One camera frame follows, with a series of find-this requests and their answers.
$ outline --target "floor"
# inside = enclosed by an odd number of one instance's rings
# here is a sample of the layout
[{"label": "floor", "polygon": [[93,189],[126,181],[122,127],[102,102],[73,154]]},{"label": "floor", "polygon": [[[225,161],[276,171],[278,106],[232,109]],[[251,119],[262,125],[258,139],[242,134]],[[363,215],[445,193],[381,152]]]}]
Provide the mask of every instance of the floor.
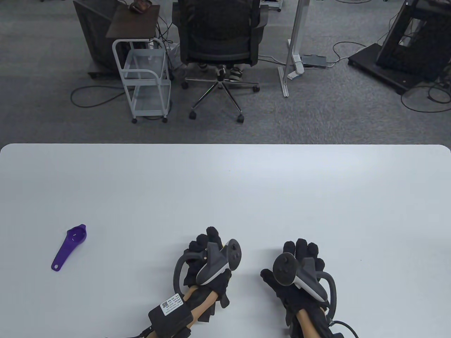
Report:
[{"label": "floor", "polygon": [[[170,19],[171,1],[162,5]],[[371,44],[388,30],[389,19],[401,0],[372,0],[347,5],[334,0],[312,0],[304,37],[304,53],[336,60],[338,41]],[[270,12],[260,53],[285,59],[296,8],[285,0],[280,13]],[[177,38],[177,30],[170,36]],[[86,75],[90,55],[70,0],[0,0],[0,148],[15,142],[112,143],[426,143],[451,146],[451,114],[425,114],[402,106],[390,88],[351,68],[346,61],[331,69],[308,69],[288,83],[290,97],[282,96],[275,64],[259,62],[245,69],[244,79],[258,81],[259,93],[235,90],[246,120],[220,93],[188,119],[193,101],[206,90],[202,84],[183,91],[173,82],[173,108],[168,124],[140,121],[131,124],[125,97],[103,106],[81,109],[69,101],[79,86],[111,84]],[[359,46],[337,47],[351,55]],[[195,68],[190,75],[199,75]],[[92,90],[77,95],[80,104],[94,104],[119,91]],[[438,110],[419,91],[407,102],[417,109]]]}]

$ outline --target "sticker label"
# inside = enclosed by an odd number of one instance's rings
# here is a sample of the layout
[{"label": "sticker label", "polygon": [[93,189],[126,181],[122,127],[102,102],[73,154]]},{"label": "sticker label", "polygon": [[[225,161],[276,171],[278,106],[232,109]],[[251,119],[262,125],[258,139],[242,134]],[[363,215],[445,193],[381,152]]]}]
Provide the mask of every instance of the sticker label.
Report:
[{"label": "sticker label", "polygon": [[163,311],[163,314],[167,316],[172,311],[174,311],[179,306],[183,305],[183,301],[180,298],[180,295],[176,293],[171,298],[169,298],[167,301],[164,301],[160,304],[161,311]]}]

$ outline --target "purple measuring spoon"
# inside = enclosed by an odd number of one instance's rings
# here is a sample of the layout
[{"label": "purple measuring spoon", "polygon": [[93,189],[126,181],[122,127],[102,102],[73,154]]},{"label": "purple measuring spoon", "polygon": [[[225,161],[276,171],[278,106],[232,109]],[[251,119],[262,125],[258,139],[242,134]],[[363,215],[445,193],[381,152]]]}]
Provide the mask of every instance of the purple measuring spoon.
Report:
[{"label": "purple measuring spoon", "polygon": [[61,245],[60,250],[56,254],[55,259],[52,263],[52,270],[59,271],[66,262],[67,257],[71,254],[74,249],[84,242],[86,239],[86,225],[81,224],[72,229],[67,230],[66,239]]}]

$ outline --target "office chair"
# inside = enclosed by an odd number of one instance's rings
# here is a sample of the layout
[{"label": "office chair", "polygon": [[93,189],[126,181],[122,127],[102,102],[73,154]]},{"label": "office chair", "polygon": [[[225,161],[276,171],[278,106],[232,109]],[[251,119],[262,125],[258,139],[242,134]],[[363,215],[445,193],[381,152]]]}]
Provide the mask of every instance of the office chair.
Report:
[{"label": "office chair", "polygon": [[[237,11],[248,15],[237,16]],[[190,119],[196,119],[194,110],[216,88],[220,88],[239,111],[236,121],[244,122],[243,111],[228,86],[252,87],[254,92],[260,91],[260,86],[258,83],[226,79],[226,68],[232,68],[234,64],[257,64],[258,45],[267,22],[268,6],[260,7],[260,0],[178,0],[172,4],[172,23],[179,30],[182,63],[217,66],[216,80],[185,78],[182,82],[183,89],[188,88],[188,82],[213,83],[192,106]]]}]

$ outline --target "white metal cart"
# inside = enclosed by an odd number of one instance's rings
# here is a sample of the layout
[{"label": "white metal cart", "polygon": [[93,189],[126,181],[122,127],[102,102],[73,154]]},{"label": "white metal cart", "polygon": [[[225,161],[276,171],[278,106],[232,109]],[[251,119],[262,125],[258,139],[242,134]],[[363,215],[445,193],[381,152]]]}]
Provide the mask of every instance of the white metal cart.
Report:
[{"label": "white metal cart", "polygon": [[268,5],[269,7],[277,8],[278,12],[282,11],[283,0],[261,0],[260,5]]},{"label": "white metal cart", "polygon": [[[145,42],[148,48],[135,49],[134,42]],[[156,42],[160,48],[153,48],[151,42]],[[123,67],[116,51],[118,43],[130,44]],[[156,38],[119,39],[113,43],[113,53],[132,112],[132,123],[137,123],[138,116],[161,116],[163,123],[167,123],[171,109],[171,81],[163,42]]]}]

